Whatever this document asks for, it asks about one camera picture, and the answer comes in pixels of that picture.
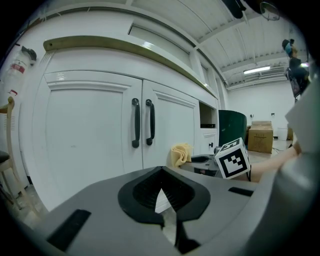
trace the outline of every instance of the black handle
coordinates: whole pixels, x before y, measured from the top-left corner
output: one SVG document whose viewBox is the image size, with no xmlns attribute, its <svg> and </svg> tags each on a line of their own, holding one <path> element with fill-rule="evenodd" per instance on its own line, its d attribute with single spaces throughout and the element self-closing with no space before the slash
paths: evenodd
<svg viewBox="0 0 320 256">
<path fill-rule="evenodd" d="M 139 105 L 139 100 L 137 98 L 133 98 L 132 105 L 135 106 L 135 111 L 134 111 L 135 140 L 132 141 L 132 147 L 134 147 L 136 149 L 139 147 L 139 140 L 140 140 L 140 105 Z"/>
<path fill-rule="evenodd" d="M 147 99 L 145 104 L 150 107 L 150 131 L 151 137 L 146 139 L 146 144 L 148 146 L 152 145 L 153 139 L 155 138 L 156 129 L 156 118 L 155 118 L 155 105 L 152 103 L 151 99 Z"/>
</svg>

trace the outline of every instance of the white cube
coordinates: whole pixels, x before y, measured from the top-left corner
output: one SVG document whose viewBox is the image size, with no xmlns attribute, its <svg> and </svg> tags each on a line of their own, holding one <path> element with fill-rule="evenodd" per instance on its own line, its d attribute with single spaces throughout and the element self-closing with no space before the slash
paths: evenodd
<svg viewBox="0 0 320 256">
<path fill-rule="evenodd" d="M 232 179 L 250 171 L 248 151 L 242 138 L 224 144 L 215 155 L 224 179 Z"/>
</svg>

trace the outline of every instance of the cardboard box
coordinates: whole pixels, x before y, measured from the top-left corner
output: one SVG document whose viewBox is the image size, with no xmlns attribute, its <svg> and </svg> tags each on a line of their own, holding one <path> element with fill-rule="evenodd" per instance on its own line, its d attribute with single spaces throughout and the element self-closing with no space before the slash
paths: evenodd
<svg viewBox="0 0 320 256">
<path fill-rule="evenodd" d="M 271 121 L 252 121 L 252 126 L 270 126 L 272 128 Z"/>
<path fill-rule="evenodd" d="M 271 153 L 274 130 L 271 121 L 253 121 L 249 130 L 248 150 Z"/>
</svg>

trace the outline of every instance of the cabinet door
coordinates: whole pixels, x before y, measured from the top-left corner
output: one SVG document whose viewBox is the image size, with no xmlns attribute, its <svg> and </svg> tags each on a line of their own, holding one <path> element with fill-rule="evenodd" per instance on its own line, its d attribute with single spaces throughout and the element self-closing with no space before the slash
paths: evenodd
<svg viewBox="0 0 320 256">
<path fill-rule="evenodd" d="M 48 210 L 90 184 L 143 168 L 141 139 L 138 148 L 132 146 L 134 98 L 141 106 L 138 79 L 94 71 L 44 75 L 32 142 L 33 174 L 43 182 L 35 188 Z"/>
<path fill-rule="evenodd" d="M 201 152 L 200 154 L 214 154 L 217 146 L 217 129 L 202 128 L 201 130 Z"/>
<path fill-rule="evenodd" d="M 155 112 L 155 133 L 151 145 L 151 100 Z M 142 154 L 143 168 L 171 166 L 171 147 L 179 143 L 193 146 L 192 154 L 200 153 L 200 112 L 199 102 L 182 92 L 164 85 L 143 80 L 142 90 Z"/>
</svg>

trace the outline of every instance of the white wall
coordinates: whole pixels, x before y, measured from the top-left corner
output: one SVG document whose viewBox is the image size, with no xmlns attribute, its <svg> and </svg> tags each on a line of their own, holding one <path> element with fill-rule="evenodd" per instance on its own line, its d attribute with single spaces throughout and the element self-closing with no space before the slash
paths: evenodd
<svg viewBox="0 0 320 256">
<path fill-rule="evenodd" d="M 287 127 L 285 114 L 295 103 L 289 82 L 228 91 L 228 100 L 229 109 L 246 115 L 248 125 L 252 121 L 270 120 L 273 136 L 277 136 L 278 128 Z"/>
</svg>

